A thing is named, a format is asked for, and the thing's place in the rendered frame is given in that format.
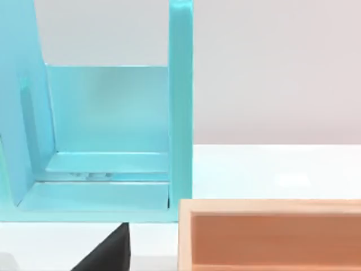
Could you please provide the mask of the shallow salmon-coloured box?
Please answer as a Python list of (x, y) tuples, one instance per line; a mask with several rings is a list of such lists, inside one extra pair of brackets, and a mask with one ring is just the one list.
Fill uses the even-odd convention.
[(183, 199), (177, 271), (361, 271), (361, 200)]

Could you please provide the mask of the light blue rack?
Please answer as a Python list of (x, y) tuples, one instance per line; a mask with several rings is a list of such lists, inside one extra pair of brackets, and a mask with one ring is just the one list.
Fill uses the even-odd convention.
[(44, 62), (33, 0), (0, 0), (0, 222), (177, 222), (192, 196), (193, 0), (166, 65)]

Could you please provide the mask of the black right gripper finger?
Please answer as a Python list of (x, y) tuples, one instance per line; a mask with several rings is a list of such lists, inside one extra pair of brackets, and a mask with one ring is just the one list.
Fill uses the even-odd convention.
[(124, 222), (86, 255), (71, 271), (130, 271), (129, 223)]

